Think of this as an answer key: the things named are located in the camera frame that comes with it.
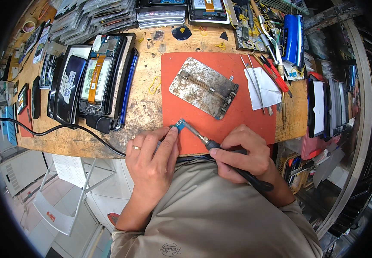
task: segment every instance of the orange flex cable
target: orange flex cable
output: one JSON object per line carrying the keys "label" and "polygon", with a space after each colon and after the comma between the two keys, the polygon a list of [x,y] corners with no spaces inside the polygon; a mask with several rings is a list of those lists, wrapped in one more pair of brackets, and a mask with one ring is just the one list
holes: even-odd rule
{"label": "orange flex cable", "polygon": [[88,102],[91,104],[94,104],[96,102],[97,83],[98,78],[100,77],[100,72],[101,68],[103,67],[105,57],[105,55],[101,55],[98,57],[96,67],[93,71],[93,76],[91,77],[91,87],[90,92],[88,93]]}

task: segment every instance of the shirt logo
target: shirt logo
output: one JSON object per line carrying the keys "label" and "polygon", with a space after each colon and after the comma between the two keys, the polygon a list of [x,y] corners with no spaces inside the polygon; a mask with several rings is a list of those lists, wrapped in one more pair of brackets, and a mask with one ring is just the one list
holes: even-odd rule
{"label": "shirt logo", "polygon": [[164,256],[173,257],[180,253],[181,247],[178,247],[175,243],[165,243],[160,251]]}

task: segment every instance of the metal pcb holder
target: metal pcb holder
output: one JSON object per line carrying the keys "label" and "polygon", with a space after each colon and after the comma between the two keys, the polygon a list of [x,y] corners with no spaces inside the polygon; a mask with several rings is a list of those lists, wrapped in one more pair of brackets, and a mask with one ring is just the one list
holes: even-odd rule
{"label": "metal pcb holder", "polygon": [[238,89],[238,84],[189,57],[171,83],[169,91],[217,120],[221,120]]}

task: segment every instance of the soldering iron handle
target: soldering iron handle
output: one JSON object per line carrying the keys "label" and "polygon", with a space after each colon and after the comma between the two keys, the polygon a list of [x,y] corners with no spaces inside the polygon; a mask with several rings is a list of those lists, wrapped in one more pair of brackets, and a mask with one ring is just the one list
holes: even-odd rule
{"label": "soldering iron handle", "polygon": [[209,140],[207,143],[206,143],[206,149],[208,151],[210,151],[210,149],[212,148],[218,148],[218,149],[221,149],[222,147],[220,147],[220,144],[215,142],[214,140]]}
{"label": "soldering iron handle", "polygon": [[234,168],[243,178],[245,178],[259,192],[270,192],[273,190],[273,184],[261,181],[248,171]]}

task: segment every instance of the person's right hand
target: person's right hand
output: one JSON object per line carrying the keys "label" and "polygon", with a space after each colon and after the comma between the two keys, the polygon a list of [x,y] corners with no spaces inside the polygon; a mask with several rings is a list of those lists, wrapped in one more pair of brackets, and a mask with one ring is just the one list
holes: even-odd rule
{"label": "person's right hand", "polygon": [[[239,145],[247,150],[247,155],[226,151],[226,149]],[[209,152],[210,156],[216,159],[219,176],[233,183],[247,182],[230,166],[246,170],[259,180],[269,183],[276,176],[277,170],[269,157],[270,148],[266,145],[265,139],[246,125],[240,125],[233,129],[223,140],[221,147],[223,149],[213,148]]]}

